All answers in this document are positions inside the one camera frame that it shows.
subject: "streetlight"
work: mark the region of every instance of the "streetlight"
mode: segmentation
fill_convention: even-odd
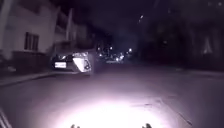
[[[131,48],[129,48],[129,52],[132,52],[132,49]]]
[[[140,18],[139,18],[139,20],[138,20],[139,23],[142,21],[143,17],[144,17],[144,15],[141,15],[141,16],[140,16]]]

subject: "building facade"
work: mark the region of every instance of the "building facade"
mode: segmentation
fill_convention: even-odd
[[[57,54],[57,49],[61,49],[64,43],[70,46],[70,50],[85,48],[89,49],[91,43],[91,37],[89,36],[89,29],[85,24],[76,24],[73,22],[72,10],[68,16],[62,12],[58,13],[56,22],[55,35],[54,35],[54,50],[53,54]]]
[[[189,31],[188,62],[193,68],[224,70],[224,28],[216,24],[192,25]]]
[[[0,9],[1,56],[18,72],[47,66],[59,9],[47,0],[2,0]]]

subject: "license plate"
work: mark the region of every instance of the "license plate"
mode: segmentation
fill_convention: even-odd
[[[66,68],[65,62],[55,62],[55,68]]]

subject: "street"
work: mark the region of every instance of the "street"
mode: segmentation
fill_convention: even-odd
[[[166,122],[164,128],[224,127],[223,76],[131,64],[104,68],[91,77],[60,74],[1,87],[1,108],[13,128],[68,126],[61,123],[80,108],[100,101],[155,109],[160,104],[160,116],[166,116],[159,121]],[[145,123],[156,126],[150,120]]]

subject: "parked car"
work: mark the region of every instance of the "parked car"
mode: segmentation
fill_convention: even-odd
[[[94,72],[93,56],[91,50],[71,49],[69,43],[63,43],[52,55],[51,64],[52,68],[59,73],[90,75]]]

